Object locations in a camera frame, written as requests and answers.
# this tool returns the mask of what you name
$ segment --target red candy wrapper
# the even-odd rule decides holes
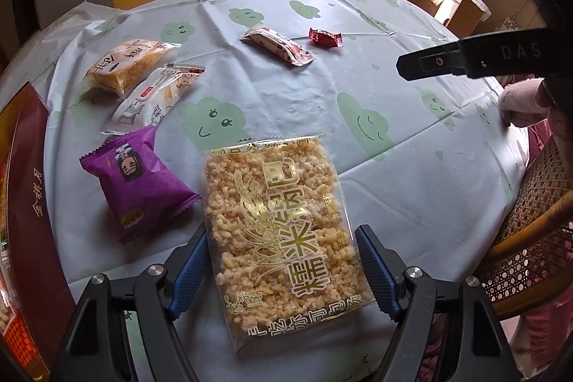
[[[324,47],[342,47],[342,34],[335,35],[323,29],[310,29],[308,37],[316,44]]]
[[[255,43],[268,49],[273,54],[276,54],[289,64],[300,67],[314,61],[314,57],[310,52],[295,43],[289,38],[274,31],[274,29],[257,24],[247,30],[243,38],[249,38]]]
[[[100,179],[122,243],[201,199],[165,167],[153,151],[154,145],[155,127],[145,126],[108,140],[80,158],[84,170]]]

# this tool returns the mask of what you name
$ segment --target glove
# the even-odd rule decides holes
[[[500,94],[498,105],[506,125],[534,125],[547,119],[559,156],[573,186],[573,130],[565,114],[555,107],[543,86],[543,78],[511,84]]]

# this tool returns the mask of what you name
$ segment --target tablecloth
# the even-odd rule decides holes
[[[292,68],[241,41],[259,21],[299,41],[314,62]],[[311,26],[342,32],[343,48],[311,43]],[[0,80],[0,105],[10,98],[5,84],[15,91],[27,79],[47,100],[49,214],[76,299],[93,273],[137,275],[164,261],[202,220],[196,204],[124,246],[98,180],[79,164],[80,156],[104,141],[100,132],[119,105],[114,96],[87,89],[82,78],[128,39],[176,35],[182,44],[178,59],[206,68],[161,121],[155,145],[167,167],[193,189],[200,188],[198,146],[205,145],[192,128],[209,119],[202,102],[211,97],[223,113],[233,114],[225,118],[245,122],[217,141],[325,134],[352,226],[370,224],[406,264],[435,278],[460,279],[474,268],[516,197],[527,137],[503,127],[495,79],[406,82],[398,75],[400,54],[455,39],[404,0],[158,0],[125,12],[84,3],[51,28]],[[368,135],[353,128],[360,115],[376,116],[376,131],[393,142],[390,150],[372,159],[377,152]],[[150,381],[136,313],[126,319],[139,380]],[[234,353],[211,273],[176,327],[205,382],[358,381],[376,369],[394,328],[370,305],[303,332],[255,340]]]

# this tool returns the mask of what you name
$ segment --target pink cloth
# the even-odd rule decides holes
[[[529,354],[536,368],[554,360],[571,332],[573,287],[551,303],[525,315],[529,328]]]
[[[547,119],[527,127],[529,135],[529,167],[535,158],[539,155],[541,150],[545,147],[551,136],[551,129],[547,123]]]
[[[430,327],[428,342],[422,359],[422,366],[418,372],[416,382],[432,382],[434,377],[435,366],[438,363],[439,348],[442,345],[443,331],[446,325],[446,314],[440,315]]]

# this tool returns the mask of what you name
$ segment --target white snack packet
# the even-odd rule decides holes
[[[167,64],[156,68],[122,102],[103,134],[123,135],[145,125],[156,126],[205,71],[197,65]]]

